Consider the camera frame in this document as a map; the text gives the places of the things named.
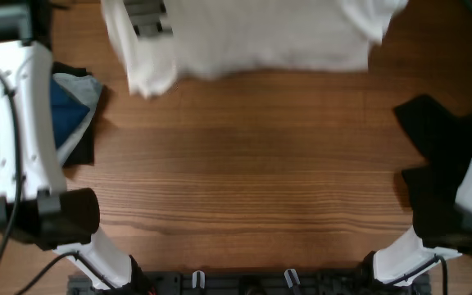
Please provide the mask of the white t-shirt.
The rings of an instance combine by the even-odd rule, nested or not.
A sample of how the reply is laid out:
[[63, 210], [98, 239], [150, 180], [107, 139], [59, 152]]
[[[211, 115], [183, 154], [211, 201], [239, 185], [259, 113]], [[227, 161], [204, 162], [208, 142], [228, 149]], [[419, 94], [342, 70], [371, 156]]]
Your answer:
[[146, 98], [183, 76], [258, 69], [364, 71], [406, 0], [166, 0], [172, 34], [138, 37], [124, 1], [102, 16], [129, 91]]

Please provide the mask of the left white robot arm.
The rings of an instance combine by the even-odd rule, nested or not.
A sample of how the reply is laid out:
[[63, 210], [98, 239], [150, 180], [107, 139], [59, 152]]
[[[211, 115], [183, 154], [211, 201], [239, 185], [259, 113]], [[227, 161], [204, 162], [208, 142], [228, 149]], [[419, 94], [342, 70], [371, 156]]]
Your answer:
[[90, 188], [69, 190], [57, 159], [52, 53], [39, 34], [47, 1], [0, 1], [0, 265], [15, 240], [53, 251], [93, 294], [176, 294], [179, 280], [142, 271], [106, 236]]

